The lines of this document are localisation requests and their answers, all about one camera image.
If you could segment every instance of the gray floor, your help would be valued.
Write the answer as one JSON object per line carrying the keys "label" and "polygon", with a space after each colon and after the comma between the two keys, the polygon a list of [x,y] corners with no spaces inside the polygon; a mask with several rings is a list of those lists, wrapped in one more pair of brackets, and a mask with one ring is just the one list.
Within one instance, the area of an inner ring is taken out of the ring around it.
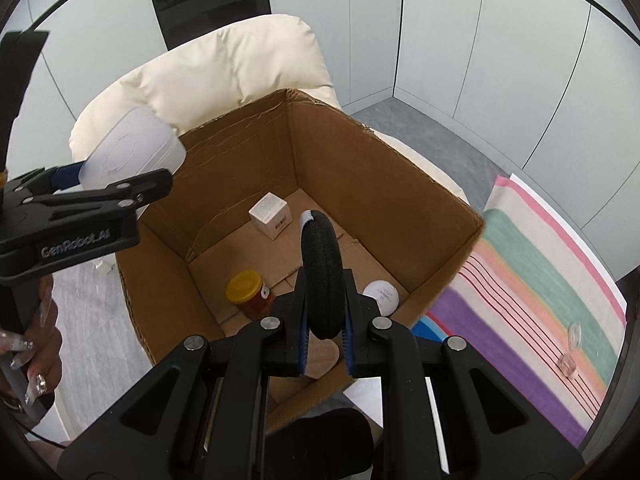
{"label": "gray floor", "polygon": [[447,173],[465,192],[469,204],[482,212],[503,170],[440,123],[390,97],[353,114],[361,123],[402,140]]}
{"label": "gray floor", "polygon": [[[482,211],[495,177],[502,172],[455,134],[390,98],[354,117],[397,137],[449,174]],[[86,263],[56,274],[64,375],[58,395],[77,435],[149,370],[129,321],[116,270],[104,275]],[[332,406],[343,406],[337,397]]]}

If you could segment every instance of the striped towel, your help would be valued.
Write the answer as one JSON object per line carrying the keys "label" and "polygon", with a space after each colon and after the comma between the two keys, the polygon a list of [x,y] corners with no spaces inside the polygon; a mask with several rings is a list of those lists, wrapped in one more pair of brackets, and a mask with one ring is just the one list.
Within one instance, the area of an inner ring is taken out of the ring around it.
{"label": "striped towel", "polygon": [[[465,337],[577,447],[616,367],[626,303],[584,242],[517,177],[498,177],[484,219],[482,238],[414,333]],[[557,363],[572,323],[582,338],[569,379]]]}

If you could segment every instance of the white box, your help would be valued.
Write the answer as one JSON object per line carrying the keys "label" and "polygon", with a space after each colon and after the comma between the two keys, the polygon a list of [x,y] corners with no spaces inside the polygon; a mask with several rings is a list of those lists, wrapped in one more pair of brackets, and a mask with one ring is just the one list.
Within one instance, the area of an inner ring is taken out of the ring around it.
{"label": "white box", "polygon": [[270,240],[275,240],[291,223],[291,211],[287,202],[273,193],[267,193],[249,209],[255,228]]}

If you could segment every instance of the black foam ring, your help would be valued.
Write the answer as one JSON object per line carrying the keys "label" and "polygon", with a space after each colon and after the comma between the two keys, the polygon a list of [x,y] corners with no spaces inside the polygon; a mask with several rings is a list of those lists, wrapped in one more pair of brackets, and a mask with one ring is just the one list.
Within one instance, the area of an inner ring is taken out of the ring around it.
{"label": "black foam ring", "polygon": [[374,455],[367,419],[353,408],[299,418],[264,442],[264,480],[338,480],[366,471]]}
{"label": "black foam ring", "polygon": [[342,257],[327,216],[314,210],[311,216],[313,220],[304,224],[300,235],[308,325],[318,339],[332,339],[344,326]]}

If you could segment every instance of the bracelet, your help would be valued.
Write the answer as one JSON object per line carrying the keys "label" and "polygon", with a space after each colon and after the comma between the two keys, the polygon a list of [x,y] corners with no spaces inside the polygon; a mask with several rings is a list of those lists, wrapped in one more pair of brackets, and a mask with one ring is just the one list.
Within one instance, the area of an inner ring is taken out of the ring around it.
{"label": "bracelet", "polygon": [[9,397],[5,394],[0,393],[0,400],[2,400],[2,403],[12,412],[24,413],[24,409],[22,408],[20,400],[16,399],[15,397]]}

